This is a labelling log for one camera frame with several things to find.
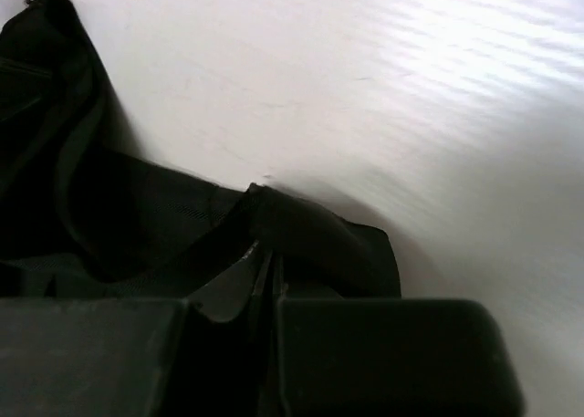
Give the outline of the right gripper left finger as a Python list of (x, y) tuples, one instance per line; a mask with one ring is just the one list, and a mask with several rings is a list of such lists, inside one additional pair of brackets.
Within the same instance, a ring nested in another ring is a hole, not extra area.
[(254, 416), (269, 255), (252, 246), (192, 298), (5, 298), (4, 416)]

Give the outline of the black pleated skirt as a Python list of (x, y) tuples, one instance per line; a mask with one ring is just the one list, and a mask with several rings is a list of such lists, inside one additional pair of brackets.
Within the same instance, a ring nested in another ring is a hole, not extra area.
[(243, 191), (109, 149), (114, 93), (69, 0), (1, 31), (1, 286), (24, 297), (186, 298), (226, 315), (290, 283), (400, 297), (388, 236), (267, 186)]

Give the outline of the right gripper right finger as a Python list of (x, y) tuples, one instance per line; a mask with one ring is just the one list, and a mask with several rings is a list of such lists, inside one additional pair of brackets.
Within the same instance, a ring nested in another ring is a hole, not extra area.
[(274, 266), (275, 416), (521, 416), (500, 328), (465, 299), (342, 297)]

